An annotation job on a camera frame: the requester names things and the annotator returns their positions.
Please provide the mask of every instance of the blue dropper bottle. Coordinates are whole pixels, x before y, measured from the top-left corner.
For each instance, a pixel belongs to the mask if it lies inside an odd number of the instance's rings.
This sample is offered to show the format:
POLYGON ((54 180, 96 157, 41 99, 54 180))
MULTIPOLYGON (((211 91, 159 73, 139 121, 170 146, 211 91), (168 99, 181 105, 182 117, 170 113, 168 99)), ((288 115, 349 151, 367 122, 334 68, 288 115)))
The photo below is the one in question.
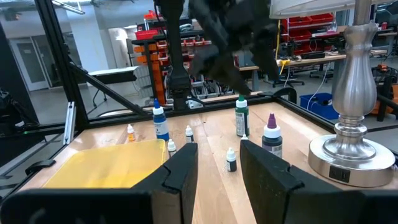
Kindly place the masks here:
POLYGON ((159 105, 159 101, 155 99, 155 107, 152 109, 154 113, 154 124, 156 138, 168 141, 170 139, 169 127, 167 126, 166 115, 164 114, 163 107, 159 105))

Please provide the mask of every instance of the door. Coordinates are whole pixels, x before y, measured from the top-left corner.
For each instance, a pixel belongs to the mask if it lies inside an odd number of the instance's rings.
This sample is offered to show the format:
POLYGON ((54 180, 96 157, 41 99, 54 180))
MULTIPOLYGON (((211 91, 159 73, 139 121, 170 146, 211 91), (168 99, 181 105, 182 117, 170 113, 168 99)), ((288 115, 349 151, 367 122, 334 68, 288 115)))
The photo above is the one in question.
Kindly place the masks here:
POLYGON ((32 40, 10 40, 10 44, 29 91, 48 88, 49 84, 32 40))

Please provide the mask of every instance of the dropper bottle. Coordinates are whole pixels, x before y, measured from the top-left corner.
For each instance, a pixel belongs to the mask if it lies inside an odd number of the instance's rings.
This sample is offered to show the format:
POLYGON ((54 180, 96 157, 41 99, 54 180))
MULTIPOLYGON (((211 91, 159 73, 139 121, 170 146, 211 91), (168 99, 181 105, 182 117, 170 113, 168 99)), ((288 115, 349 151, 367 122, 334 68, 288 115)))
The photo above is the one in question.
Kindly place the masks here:
POLYGON ((238 100, 236 100, 235 108, 235 118, 236 118, 236 135, 249 136, 249 108, 248 101, 244 99, 243 95, 239 95, 238 100))
POLYGON ((237 169, 236 165, 236 154, 232 147, 226 152, 226 170, 230 172, 235 172, 237 169))
POLYGON ((164 114, 163 107, 159 105, 159 101, 157 99, 155 99, 154 104, 155 106, 152 111, 154 113, 156 138, 168 141, 170 139, 169 127, 167 127, 166 115, 164 114))
POLYGON ((271 113, 268 118, 268 124, 264 126, 262 148, 282 158, 282 140, 280 127, 276 125, 275 115, 271 113))

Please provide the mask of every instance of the wooden surface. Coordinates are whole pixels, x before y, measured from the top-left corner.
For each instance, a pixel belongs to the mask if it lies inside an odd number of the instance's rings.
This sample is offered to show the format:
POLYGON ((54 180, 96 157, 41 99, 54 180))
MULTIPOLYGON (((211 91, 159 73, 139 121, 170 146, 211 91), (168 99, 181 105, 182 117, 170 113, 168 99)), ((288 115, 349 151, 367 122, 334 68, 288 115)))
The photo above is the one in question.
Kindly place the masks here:
MULTIPOLYGON (((277 103, 266 103, 249 107, 249 139, 261 145, 263 127, 269 113, 275 113, 277 124, 281 127, 283 158, 291 164, 318 176, 308 166, 307 155, 310 141, 319 135, 329 134, 324 129, 300 117, 277 103)), ((193 223, 256 223, 244 186, 240 160, 239 142, 235 131, 234 109, 219 110, 202 114, 192 114, 168 119, 171 138, 177 148, 185 144, 185 127, 190 125, 198 143, 199 169, 193 223), (238 170, 225 169, 226 151, 233 147, 238 157, 238 170)), ((97 147, 125 144, 127 125, 90 129, 81 133, 56 158, 54 166, 41 170, 22 190, 38 188, 51 177, 74 153, 97 147)), ((138 141, 155 138, 152 121, 133 124, 138 141)), ((331 182, 343 189, 353 189, 346 185, 331 182)), ((395 178, 383 189, 398 186, 395 178)))
POLYGON ((379 34, 378 36, 380 36, 380 37, 385 37, 385 36, 391 36, 391 35, 397 35, 397 32, 390 32, 390 33, 385 33, 385 34, 379 34))
MULTIPOLYGON (((250 95, 257 95, 258 93, 262 93, 262 91, 251 92, 250 95)), ((203 102, 212 102, 212 101, 219 101, 219 100, 238 99, 238 96, 239 95, 219 96, 219 97, 214 97, 214 98, 202 99, 202 101, 203 102)), ((144 108, 144 110, 151 111, 152 108, 153 107, 147 107, 147 108, 144 108)), ((126 113, 131 113, 131 110, 111 111, 111 112, 102 114, 101 117, 126 114, 126 113)))
MULTIPOLYGON (((386 54, 387 51, 386 50, 372 50, 371 53, 375 56, 375 55, 382 55, 382 54, 386 54)), ((297 65, 307 65, 307 64, 315 64, 315 63, 321 63, 321 62, 332 62, 335 60, 341 60, 341 59, 345 59, 347 57, 347 55, 343 54, 343 55, 329 55, 326 56, 324 58, 316 58, 316 59, 303 59, 299 62, 294 62, 294 61, 290 61, 289 64, 285 65, 285 66, 297 66, 297 65)), ((280 60, 277 61, 278 66, 281 67, 282 64, 279 63, 280 60)), ((259 69, 258 66, 249 66, 249 67, 240 67, 239 71, 248 71, 248 70, 257 70, 259 69)))

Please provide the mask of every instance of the wooden table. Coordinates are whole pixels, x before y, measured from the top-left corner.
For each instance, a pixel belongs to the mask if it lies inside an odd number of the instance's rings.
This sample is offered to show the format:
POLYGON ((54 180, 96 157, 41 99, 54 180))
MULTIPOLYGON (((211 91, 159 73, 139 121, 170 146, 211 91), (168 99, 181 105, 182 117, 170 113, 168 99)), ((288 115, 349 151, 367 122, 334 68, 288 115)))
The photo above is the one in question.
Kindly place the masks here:
MULTIPOLYGON (((308 145, 312 139, 329 134, 327 131, 277 103, 250 106, 249 111, 251 141, 261 145, 263 127, 268 115, 275 113, 284 138, 283 158, 319 177, 308 166, 308 145)), ((240 138, 235 133, 234 109, 169 118, 168 124, 171 138, 177 148, 185 144, 186 125, 192 127, 195 141, 198 143, 199 170, 193 223, 256 223, 240 168, 240 138), (229 147, 234 148, 238 157, 238 170, 232 173, 225 169, 226 151, 229 147)), ((127 143, 126 126, 117 125, 82 132, 55 157, 55 165, 42 169, 21 190, 43 186, 69 157, 79 151, 127 143)), ((138 141, 155 138, 152 121, 135 123, 133 126, 138 141)), ((326 181, 342 189, 353 189, 347 185, 326 181)), ((397 186, 398 179, 395 178, 392 183, 381 188, 394 189, 397 186)))
MULTIPOLYGON (((127 68, 114 68, 114 69, 107 69, 107 70, 100 70, 100 71, 95 71, 95 72, 89 72, 89 75, 94 76, 97 78, 100 82, 104 83, 105 85, 108 85, 111 89, 118 89, 115 86, 112 87, 112 84, 116 83, 123 83, 123 82, 133 82, 134 79, 134 71, 139 68, 140 66, 133 66, 133 67, 127 67, 127 68)), ((97 107, 97 104, 95 103, 95 98, 97 94, 100 92, 100 90, 96 90, 96 93, 93 96, 93 106, 94 108, 97 107)))
POLYGON ((390 32, 378 35, 380 37, 386 37, 388 41, 388 50, 387 50, 388 55, 392 52, 392 49, 394 48, 394 39, 396 38, 397 34, 398 34, 397 32, 390 32))
MULTIPOLYGON (((382 55, 382 54, 386 54, 386 53, 387 53, 387 51, 385 51, 385 50, 372 50, 371 51, 371 54, 373 56, 382 55)), ((290 61, 290 63, 287 64, 286 67, 335 62, 333 70, 334 70, 334 76, 337 77, 340 74, 341 70, 343 69, 343 62, 346 57, 347 57, 347 55, 345 55, 345 54, 336 54, 336 55, 327 55, 324 58, 303 59, 298 62, 290 61)), ((277 60, 277 64, 279 67, 281 67, 282 66, 281 60, 277 60)), ((259 88, 259 84, 258 84, 259 78, 257 75, 258 69, 259 69, 258 66, 249 66, 249 67, 240 67, 239 68, 239 71, 250 71, 250 70, 253 71, 253 73, 252 73, 252 91, 258 91, 258 88, 259 88)))

